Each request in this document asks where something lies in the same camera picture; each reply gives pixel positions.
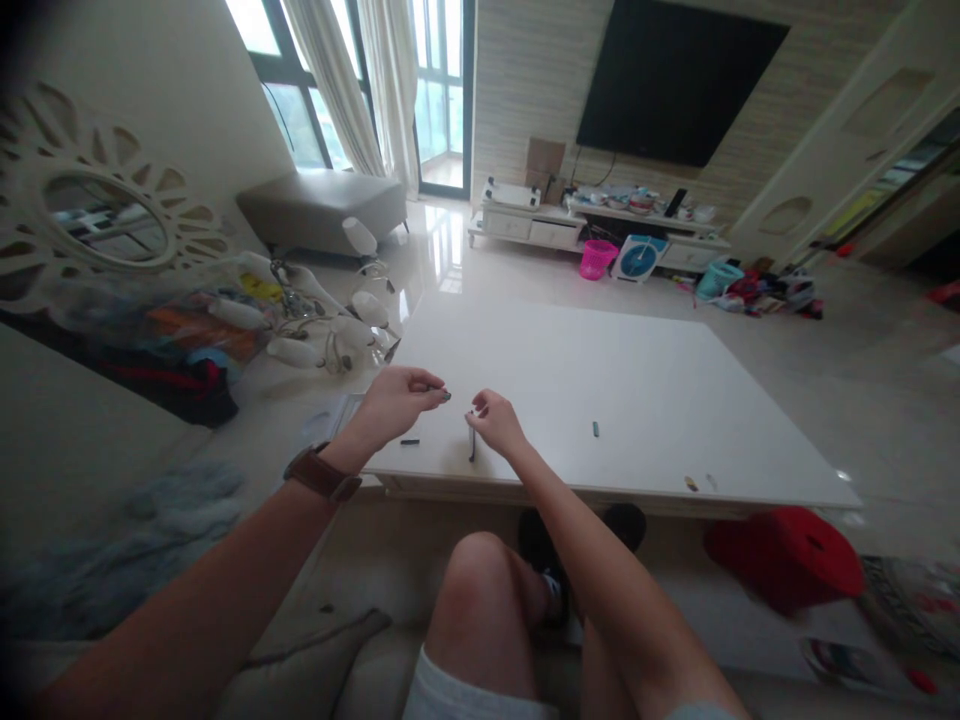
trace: white tv cabinet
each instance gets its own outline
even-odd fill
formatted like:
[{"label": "white tv cabinet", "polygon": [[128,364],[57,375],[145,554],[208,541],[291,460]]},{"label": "white tv cabinet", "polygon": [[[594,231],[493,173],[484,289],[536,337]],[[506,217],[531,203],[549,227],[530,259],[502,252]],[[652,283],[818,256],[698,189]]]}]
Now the white tv cabinet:
[{"label": "white tv cabinet", "polygon": [[662,215],[637,215],[625,210],[583,203],[574,204],[573,209],[580,212],[571,215],[552,205],[541,205],[536,210],[524,210],[485,203],[484,209],[473,216],[467,227],[470,247],[473,247],[474,238],[488,237],[582,254],[580,232],[587,224],[583,213],[589,213],[673,230],[674,232],[667,234],[670,246],[659,263],[661,267],[671,270],[704,272],[707,265],[730,252],[730,243],[727,241],[707,237],[707,233],[715,230],[711,225],[666,218]]}]

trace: mirror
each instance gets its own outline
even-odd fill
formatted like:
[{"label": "mirror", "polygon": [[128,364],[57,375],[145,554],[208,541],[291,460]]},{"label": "mirror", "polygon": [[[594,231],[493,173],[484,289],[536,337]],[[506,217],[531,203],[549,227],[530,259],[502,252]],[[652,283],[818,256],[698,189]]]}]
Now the mirror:
[{"label": "mirror", "polygon": [[170,241],[160,221],[119,184],[70,173],[50,181],[43,199],[53,221],[98,255],[150,263],[168,249]]}]

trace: white shorts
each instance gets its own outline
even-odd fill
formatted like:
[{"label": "white shorts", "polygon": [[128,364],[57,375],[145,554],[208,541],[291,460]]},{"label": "white shorts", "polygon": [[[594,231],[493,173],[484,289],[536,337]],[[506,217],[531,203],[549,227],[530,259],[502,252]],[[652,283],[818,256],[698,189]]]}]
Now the white shorts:
[{"label": "white shorts", "polygon": [[[403,720],[554,720],[560,712],[552,705],[500,695],[468,685],[444,672],[420,647],[420,659],[410,684]],[[666,720],[734,720],[710,703],[677,708]]]}]

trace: bowl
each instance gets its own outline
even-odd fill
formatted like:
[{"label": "bowl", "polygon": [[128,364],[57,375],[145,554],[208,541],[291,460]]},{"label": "bowl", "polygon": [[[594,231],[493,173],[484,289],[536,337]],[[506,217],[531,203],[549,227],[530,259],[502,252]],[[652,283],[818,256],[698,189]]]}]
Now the bowl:
[{"label": "bowl", "polygon": [[706,225],[713,220],[717,214],[717,208],[713,205],[697,205],[693,211],[693,221]]},{"label": "bowl", "polygon": [[637,215],[649,215],[656,200],[649,195],[634,195],[630,198],[630,212]]}]

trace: person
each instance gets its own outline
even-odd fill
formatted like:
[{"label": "person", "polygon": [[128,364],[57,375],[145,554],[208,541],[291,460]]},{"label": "person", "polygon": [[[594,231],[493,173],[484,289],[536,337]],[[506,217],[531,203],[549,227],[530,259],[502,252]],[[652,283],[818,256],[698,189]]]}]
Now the person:
[{"label": "person", "polygon": [[[359,473],[420,413],[449,399],[443,380],[426,370],[384,368],[320,458]],[[532,561],[546,565],[552,554],[562,569],[535,570],[489,533],[463,538],[444,575],[405,717],[554,716],[538,700],[529,631],[561,615],[567,581],[584,614],[583,717],[747,717],[680,611],[527,442],[510,402],[483,390],[473,405],[467,422],[506,458],[539,511],[521,549],[539,552]],[[305,484],[284,483],[44,689],[33,709],[50,717],[211,714],[336,511]]]}]

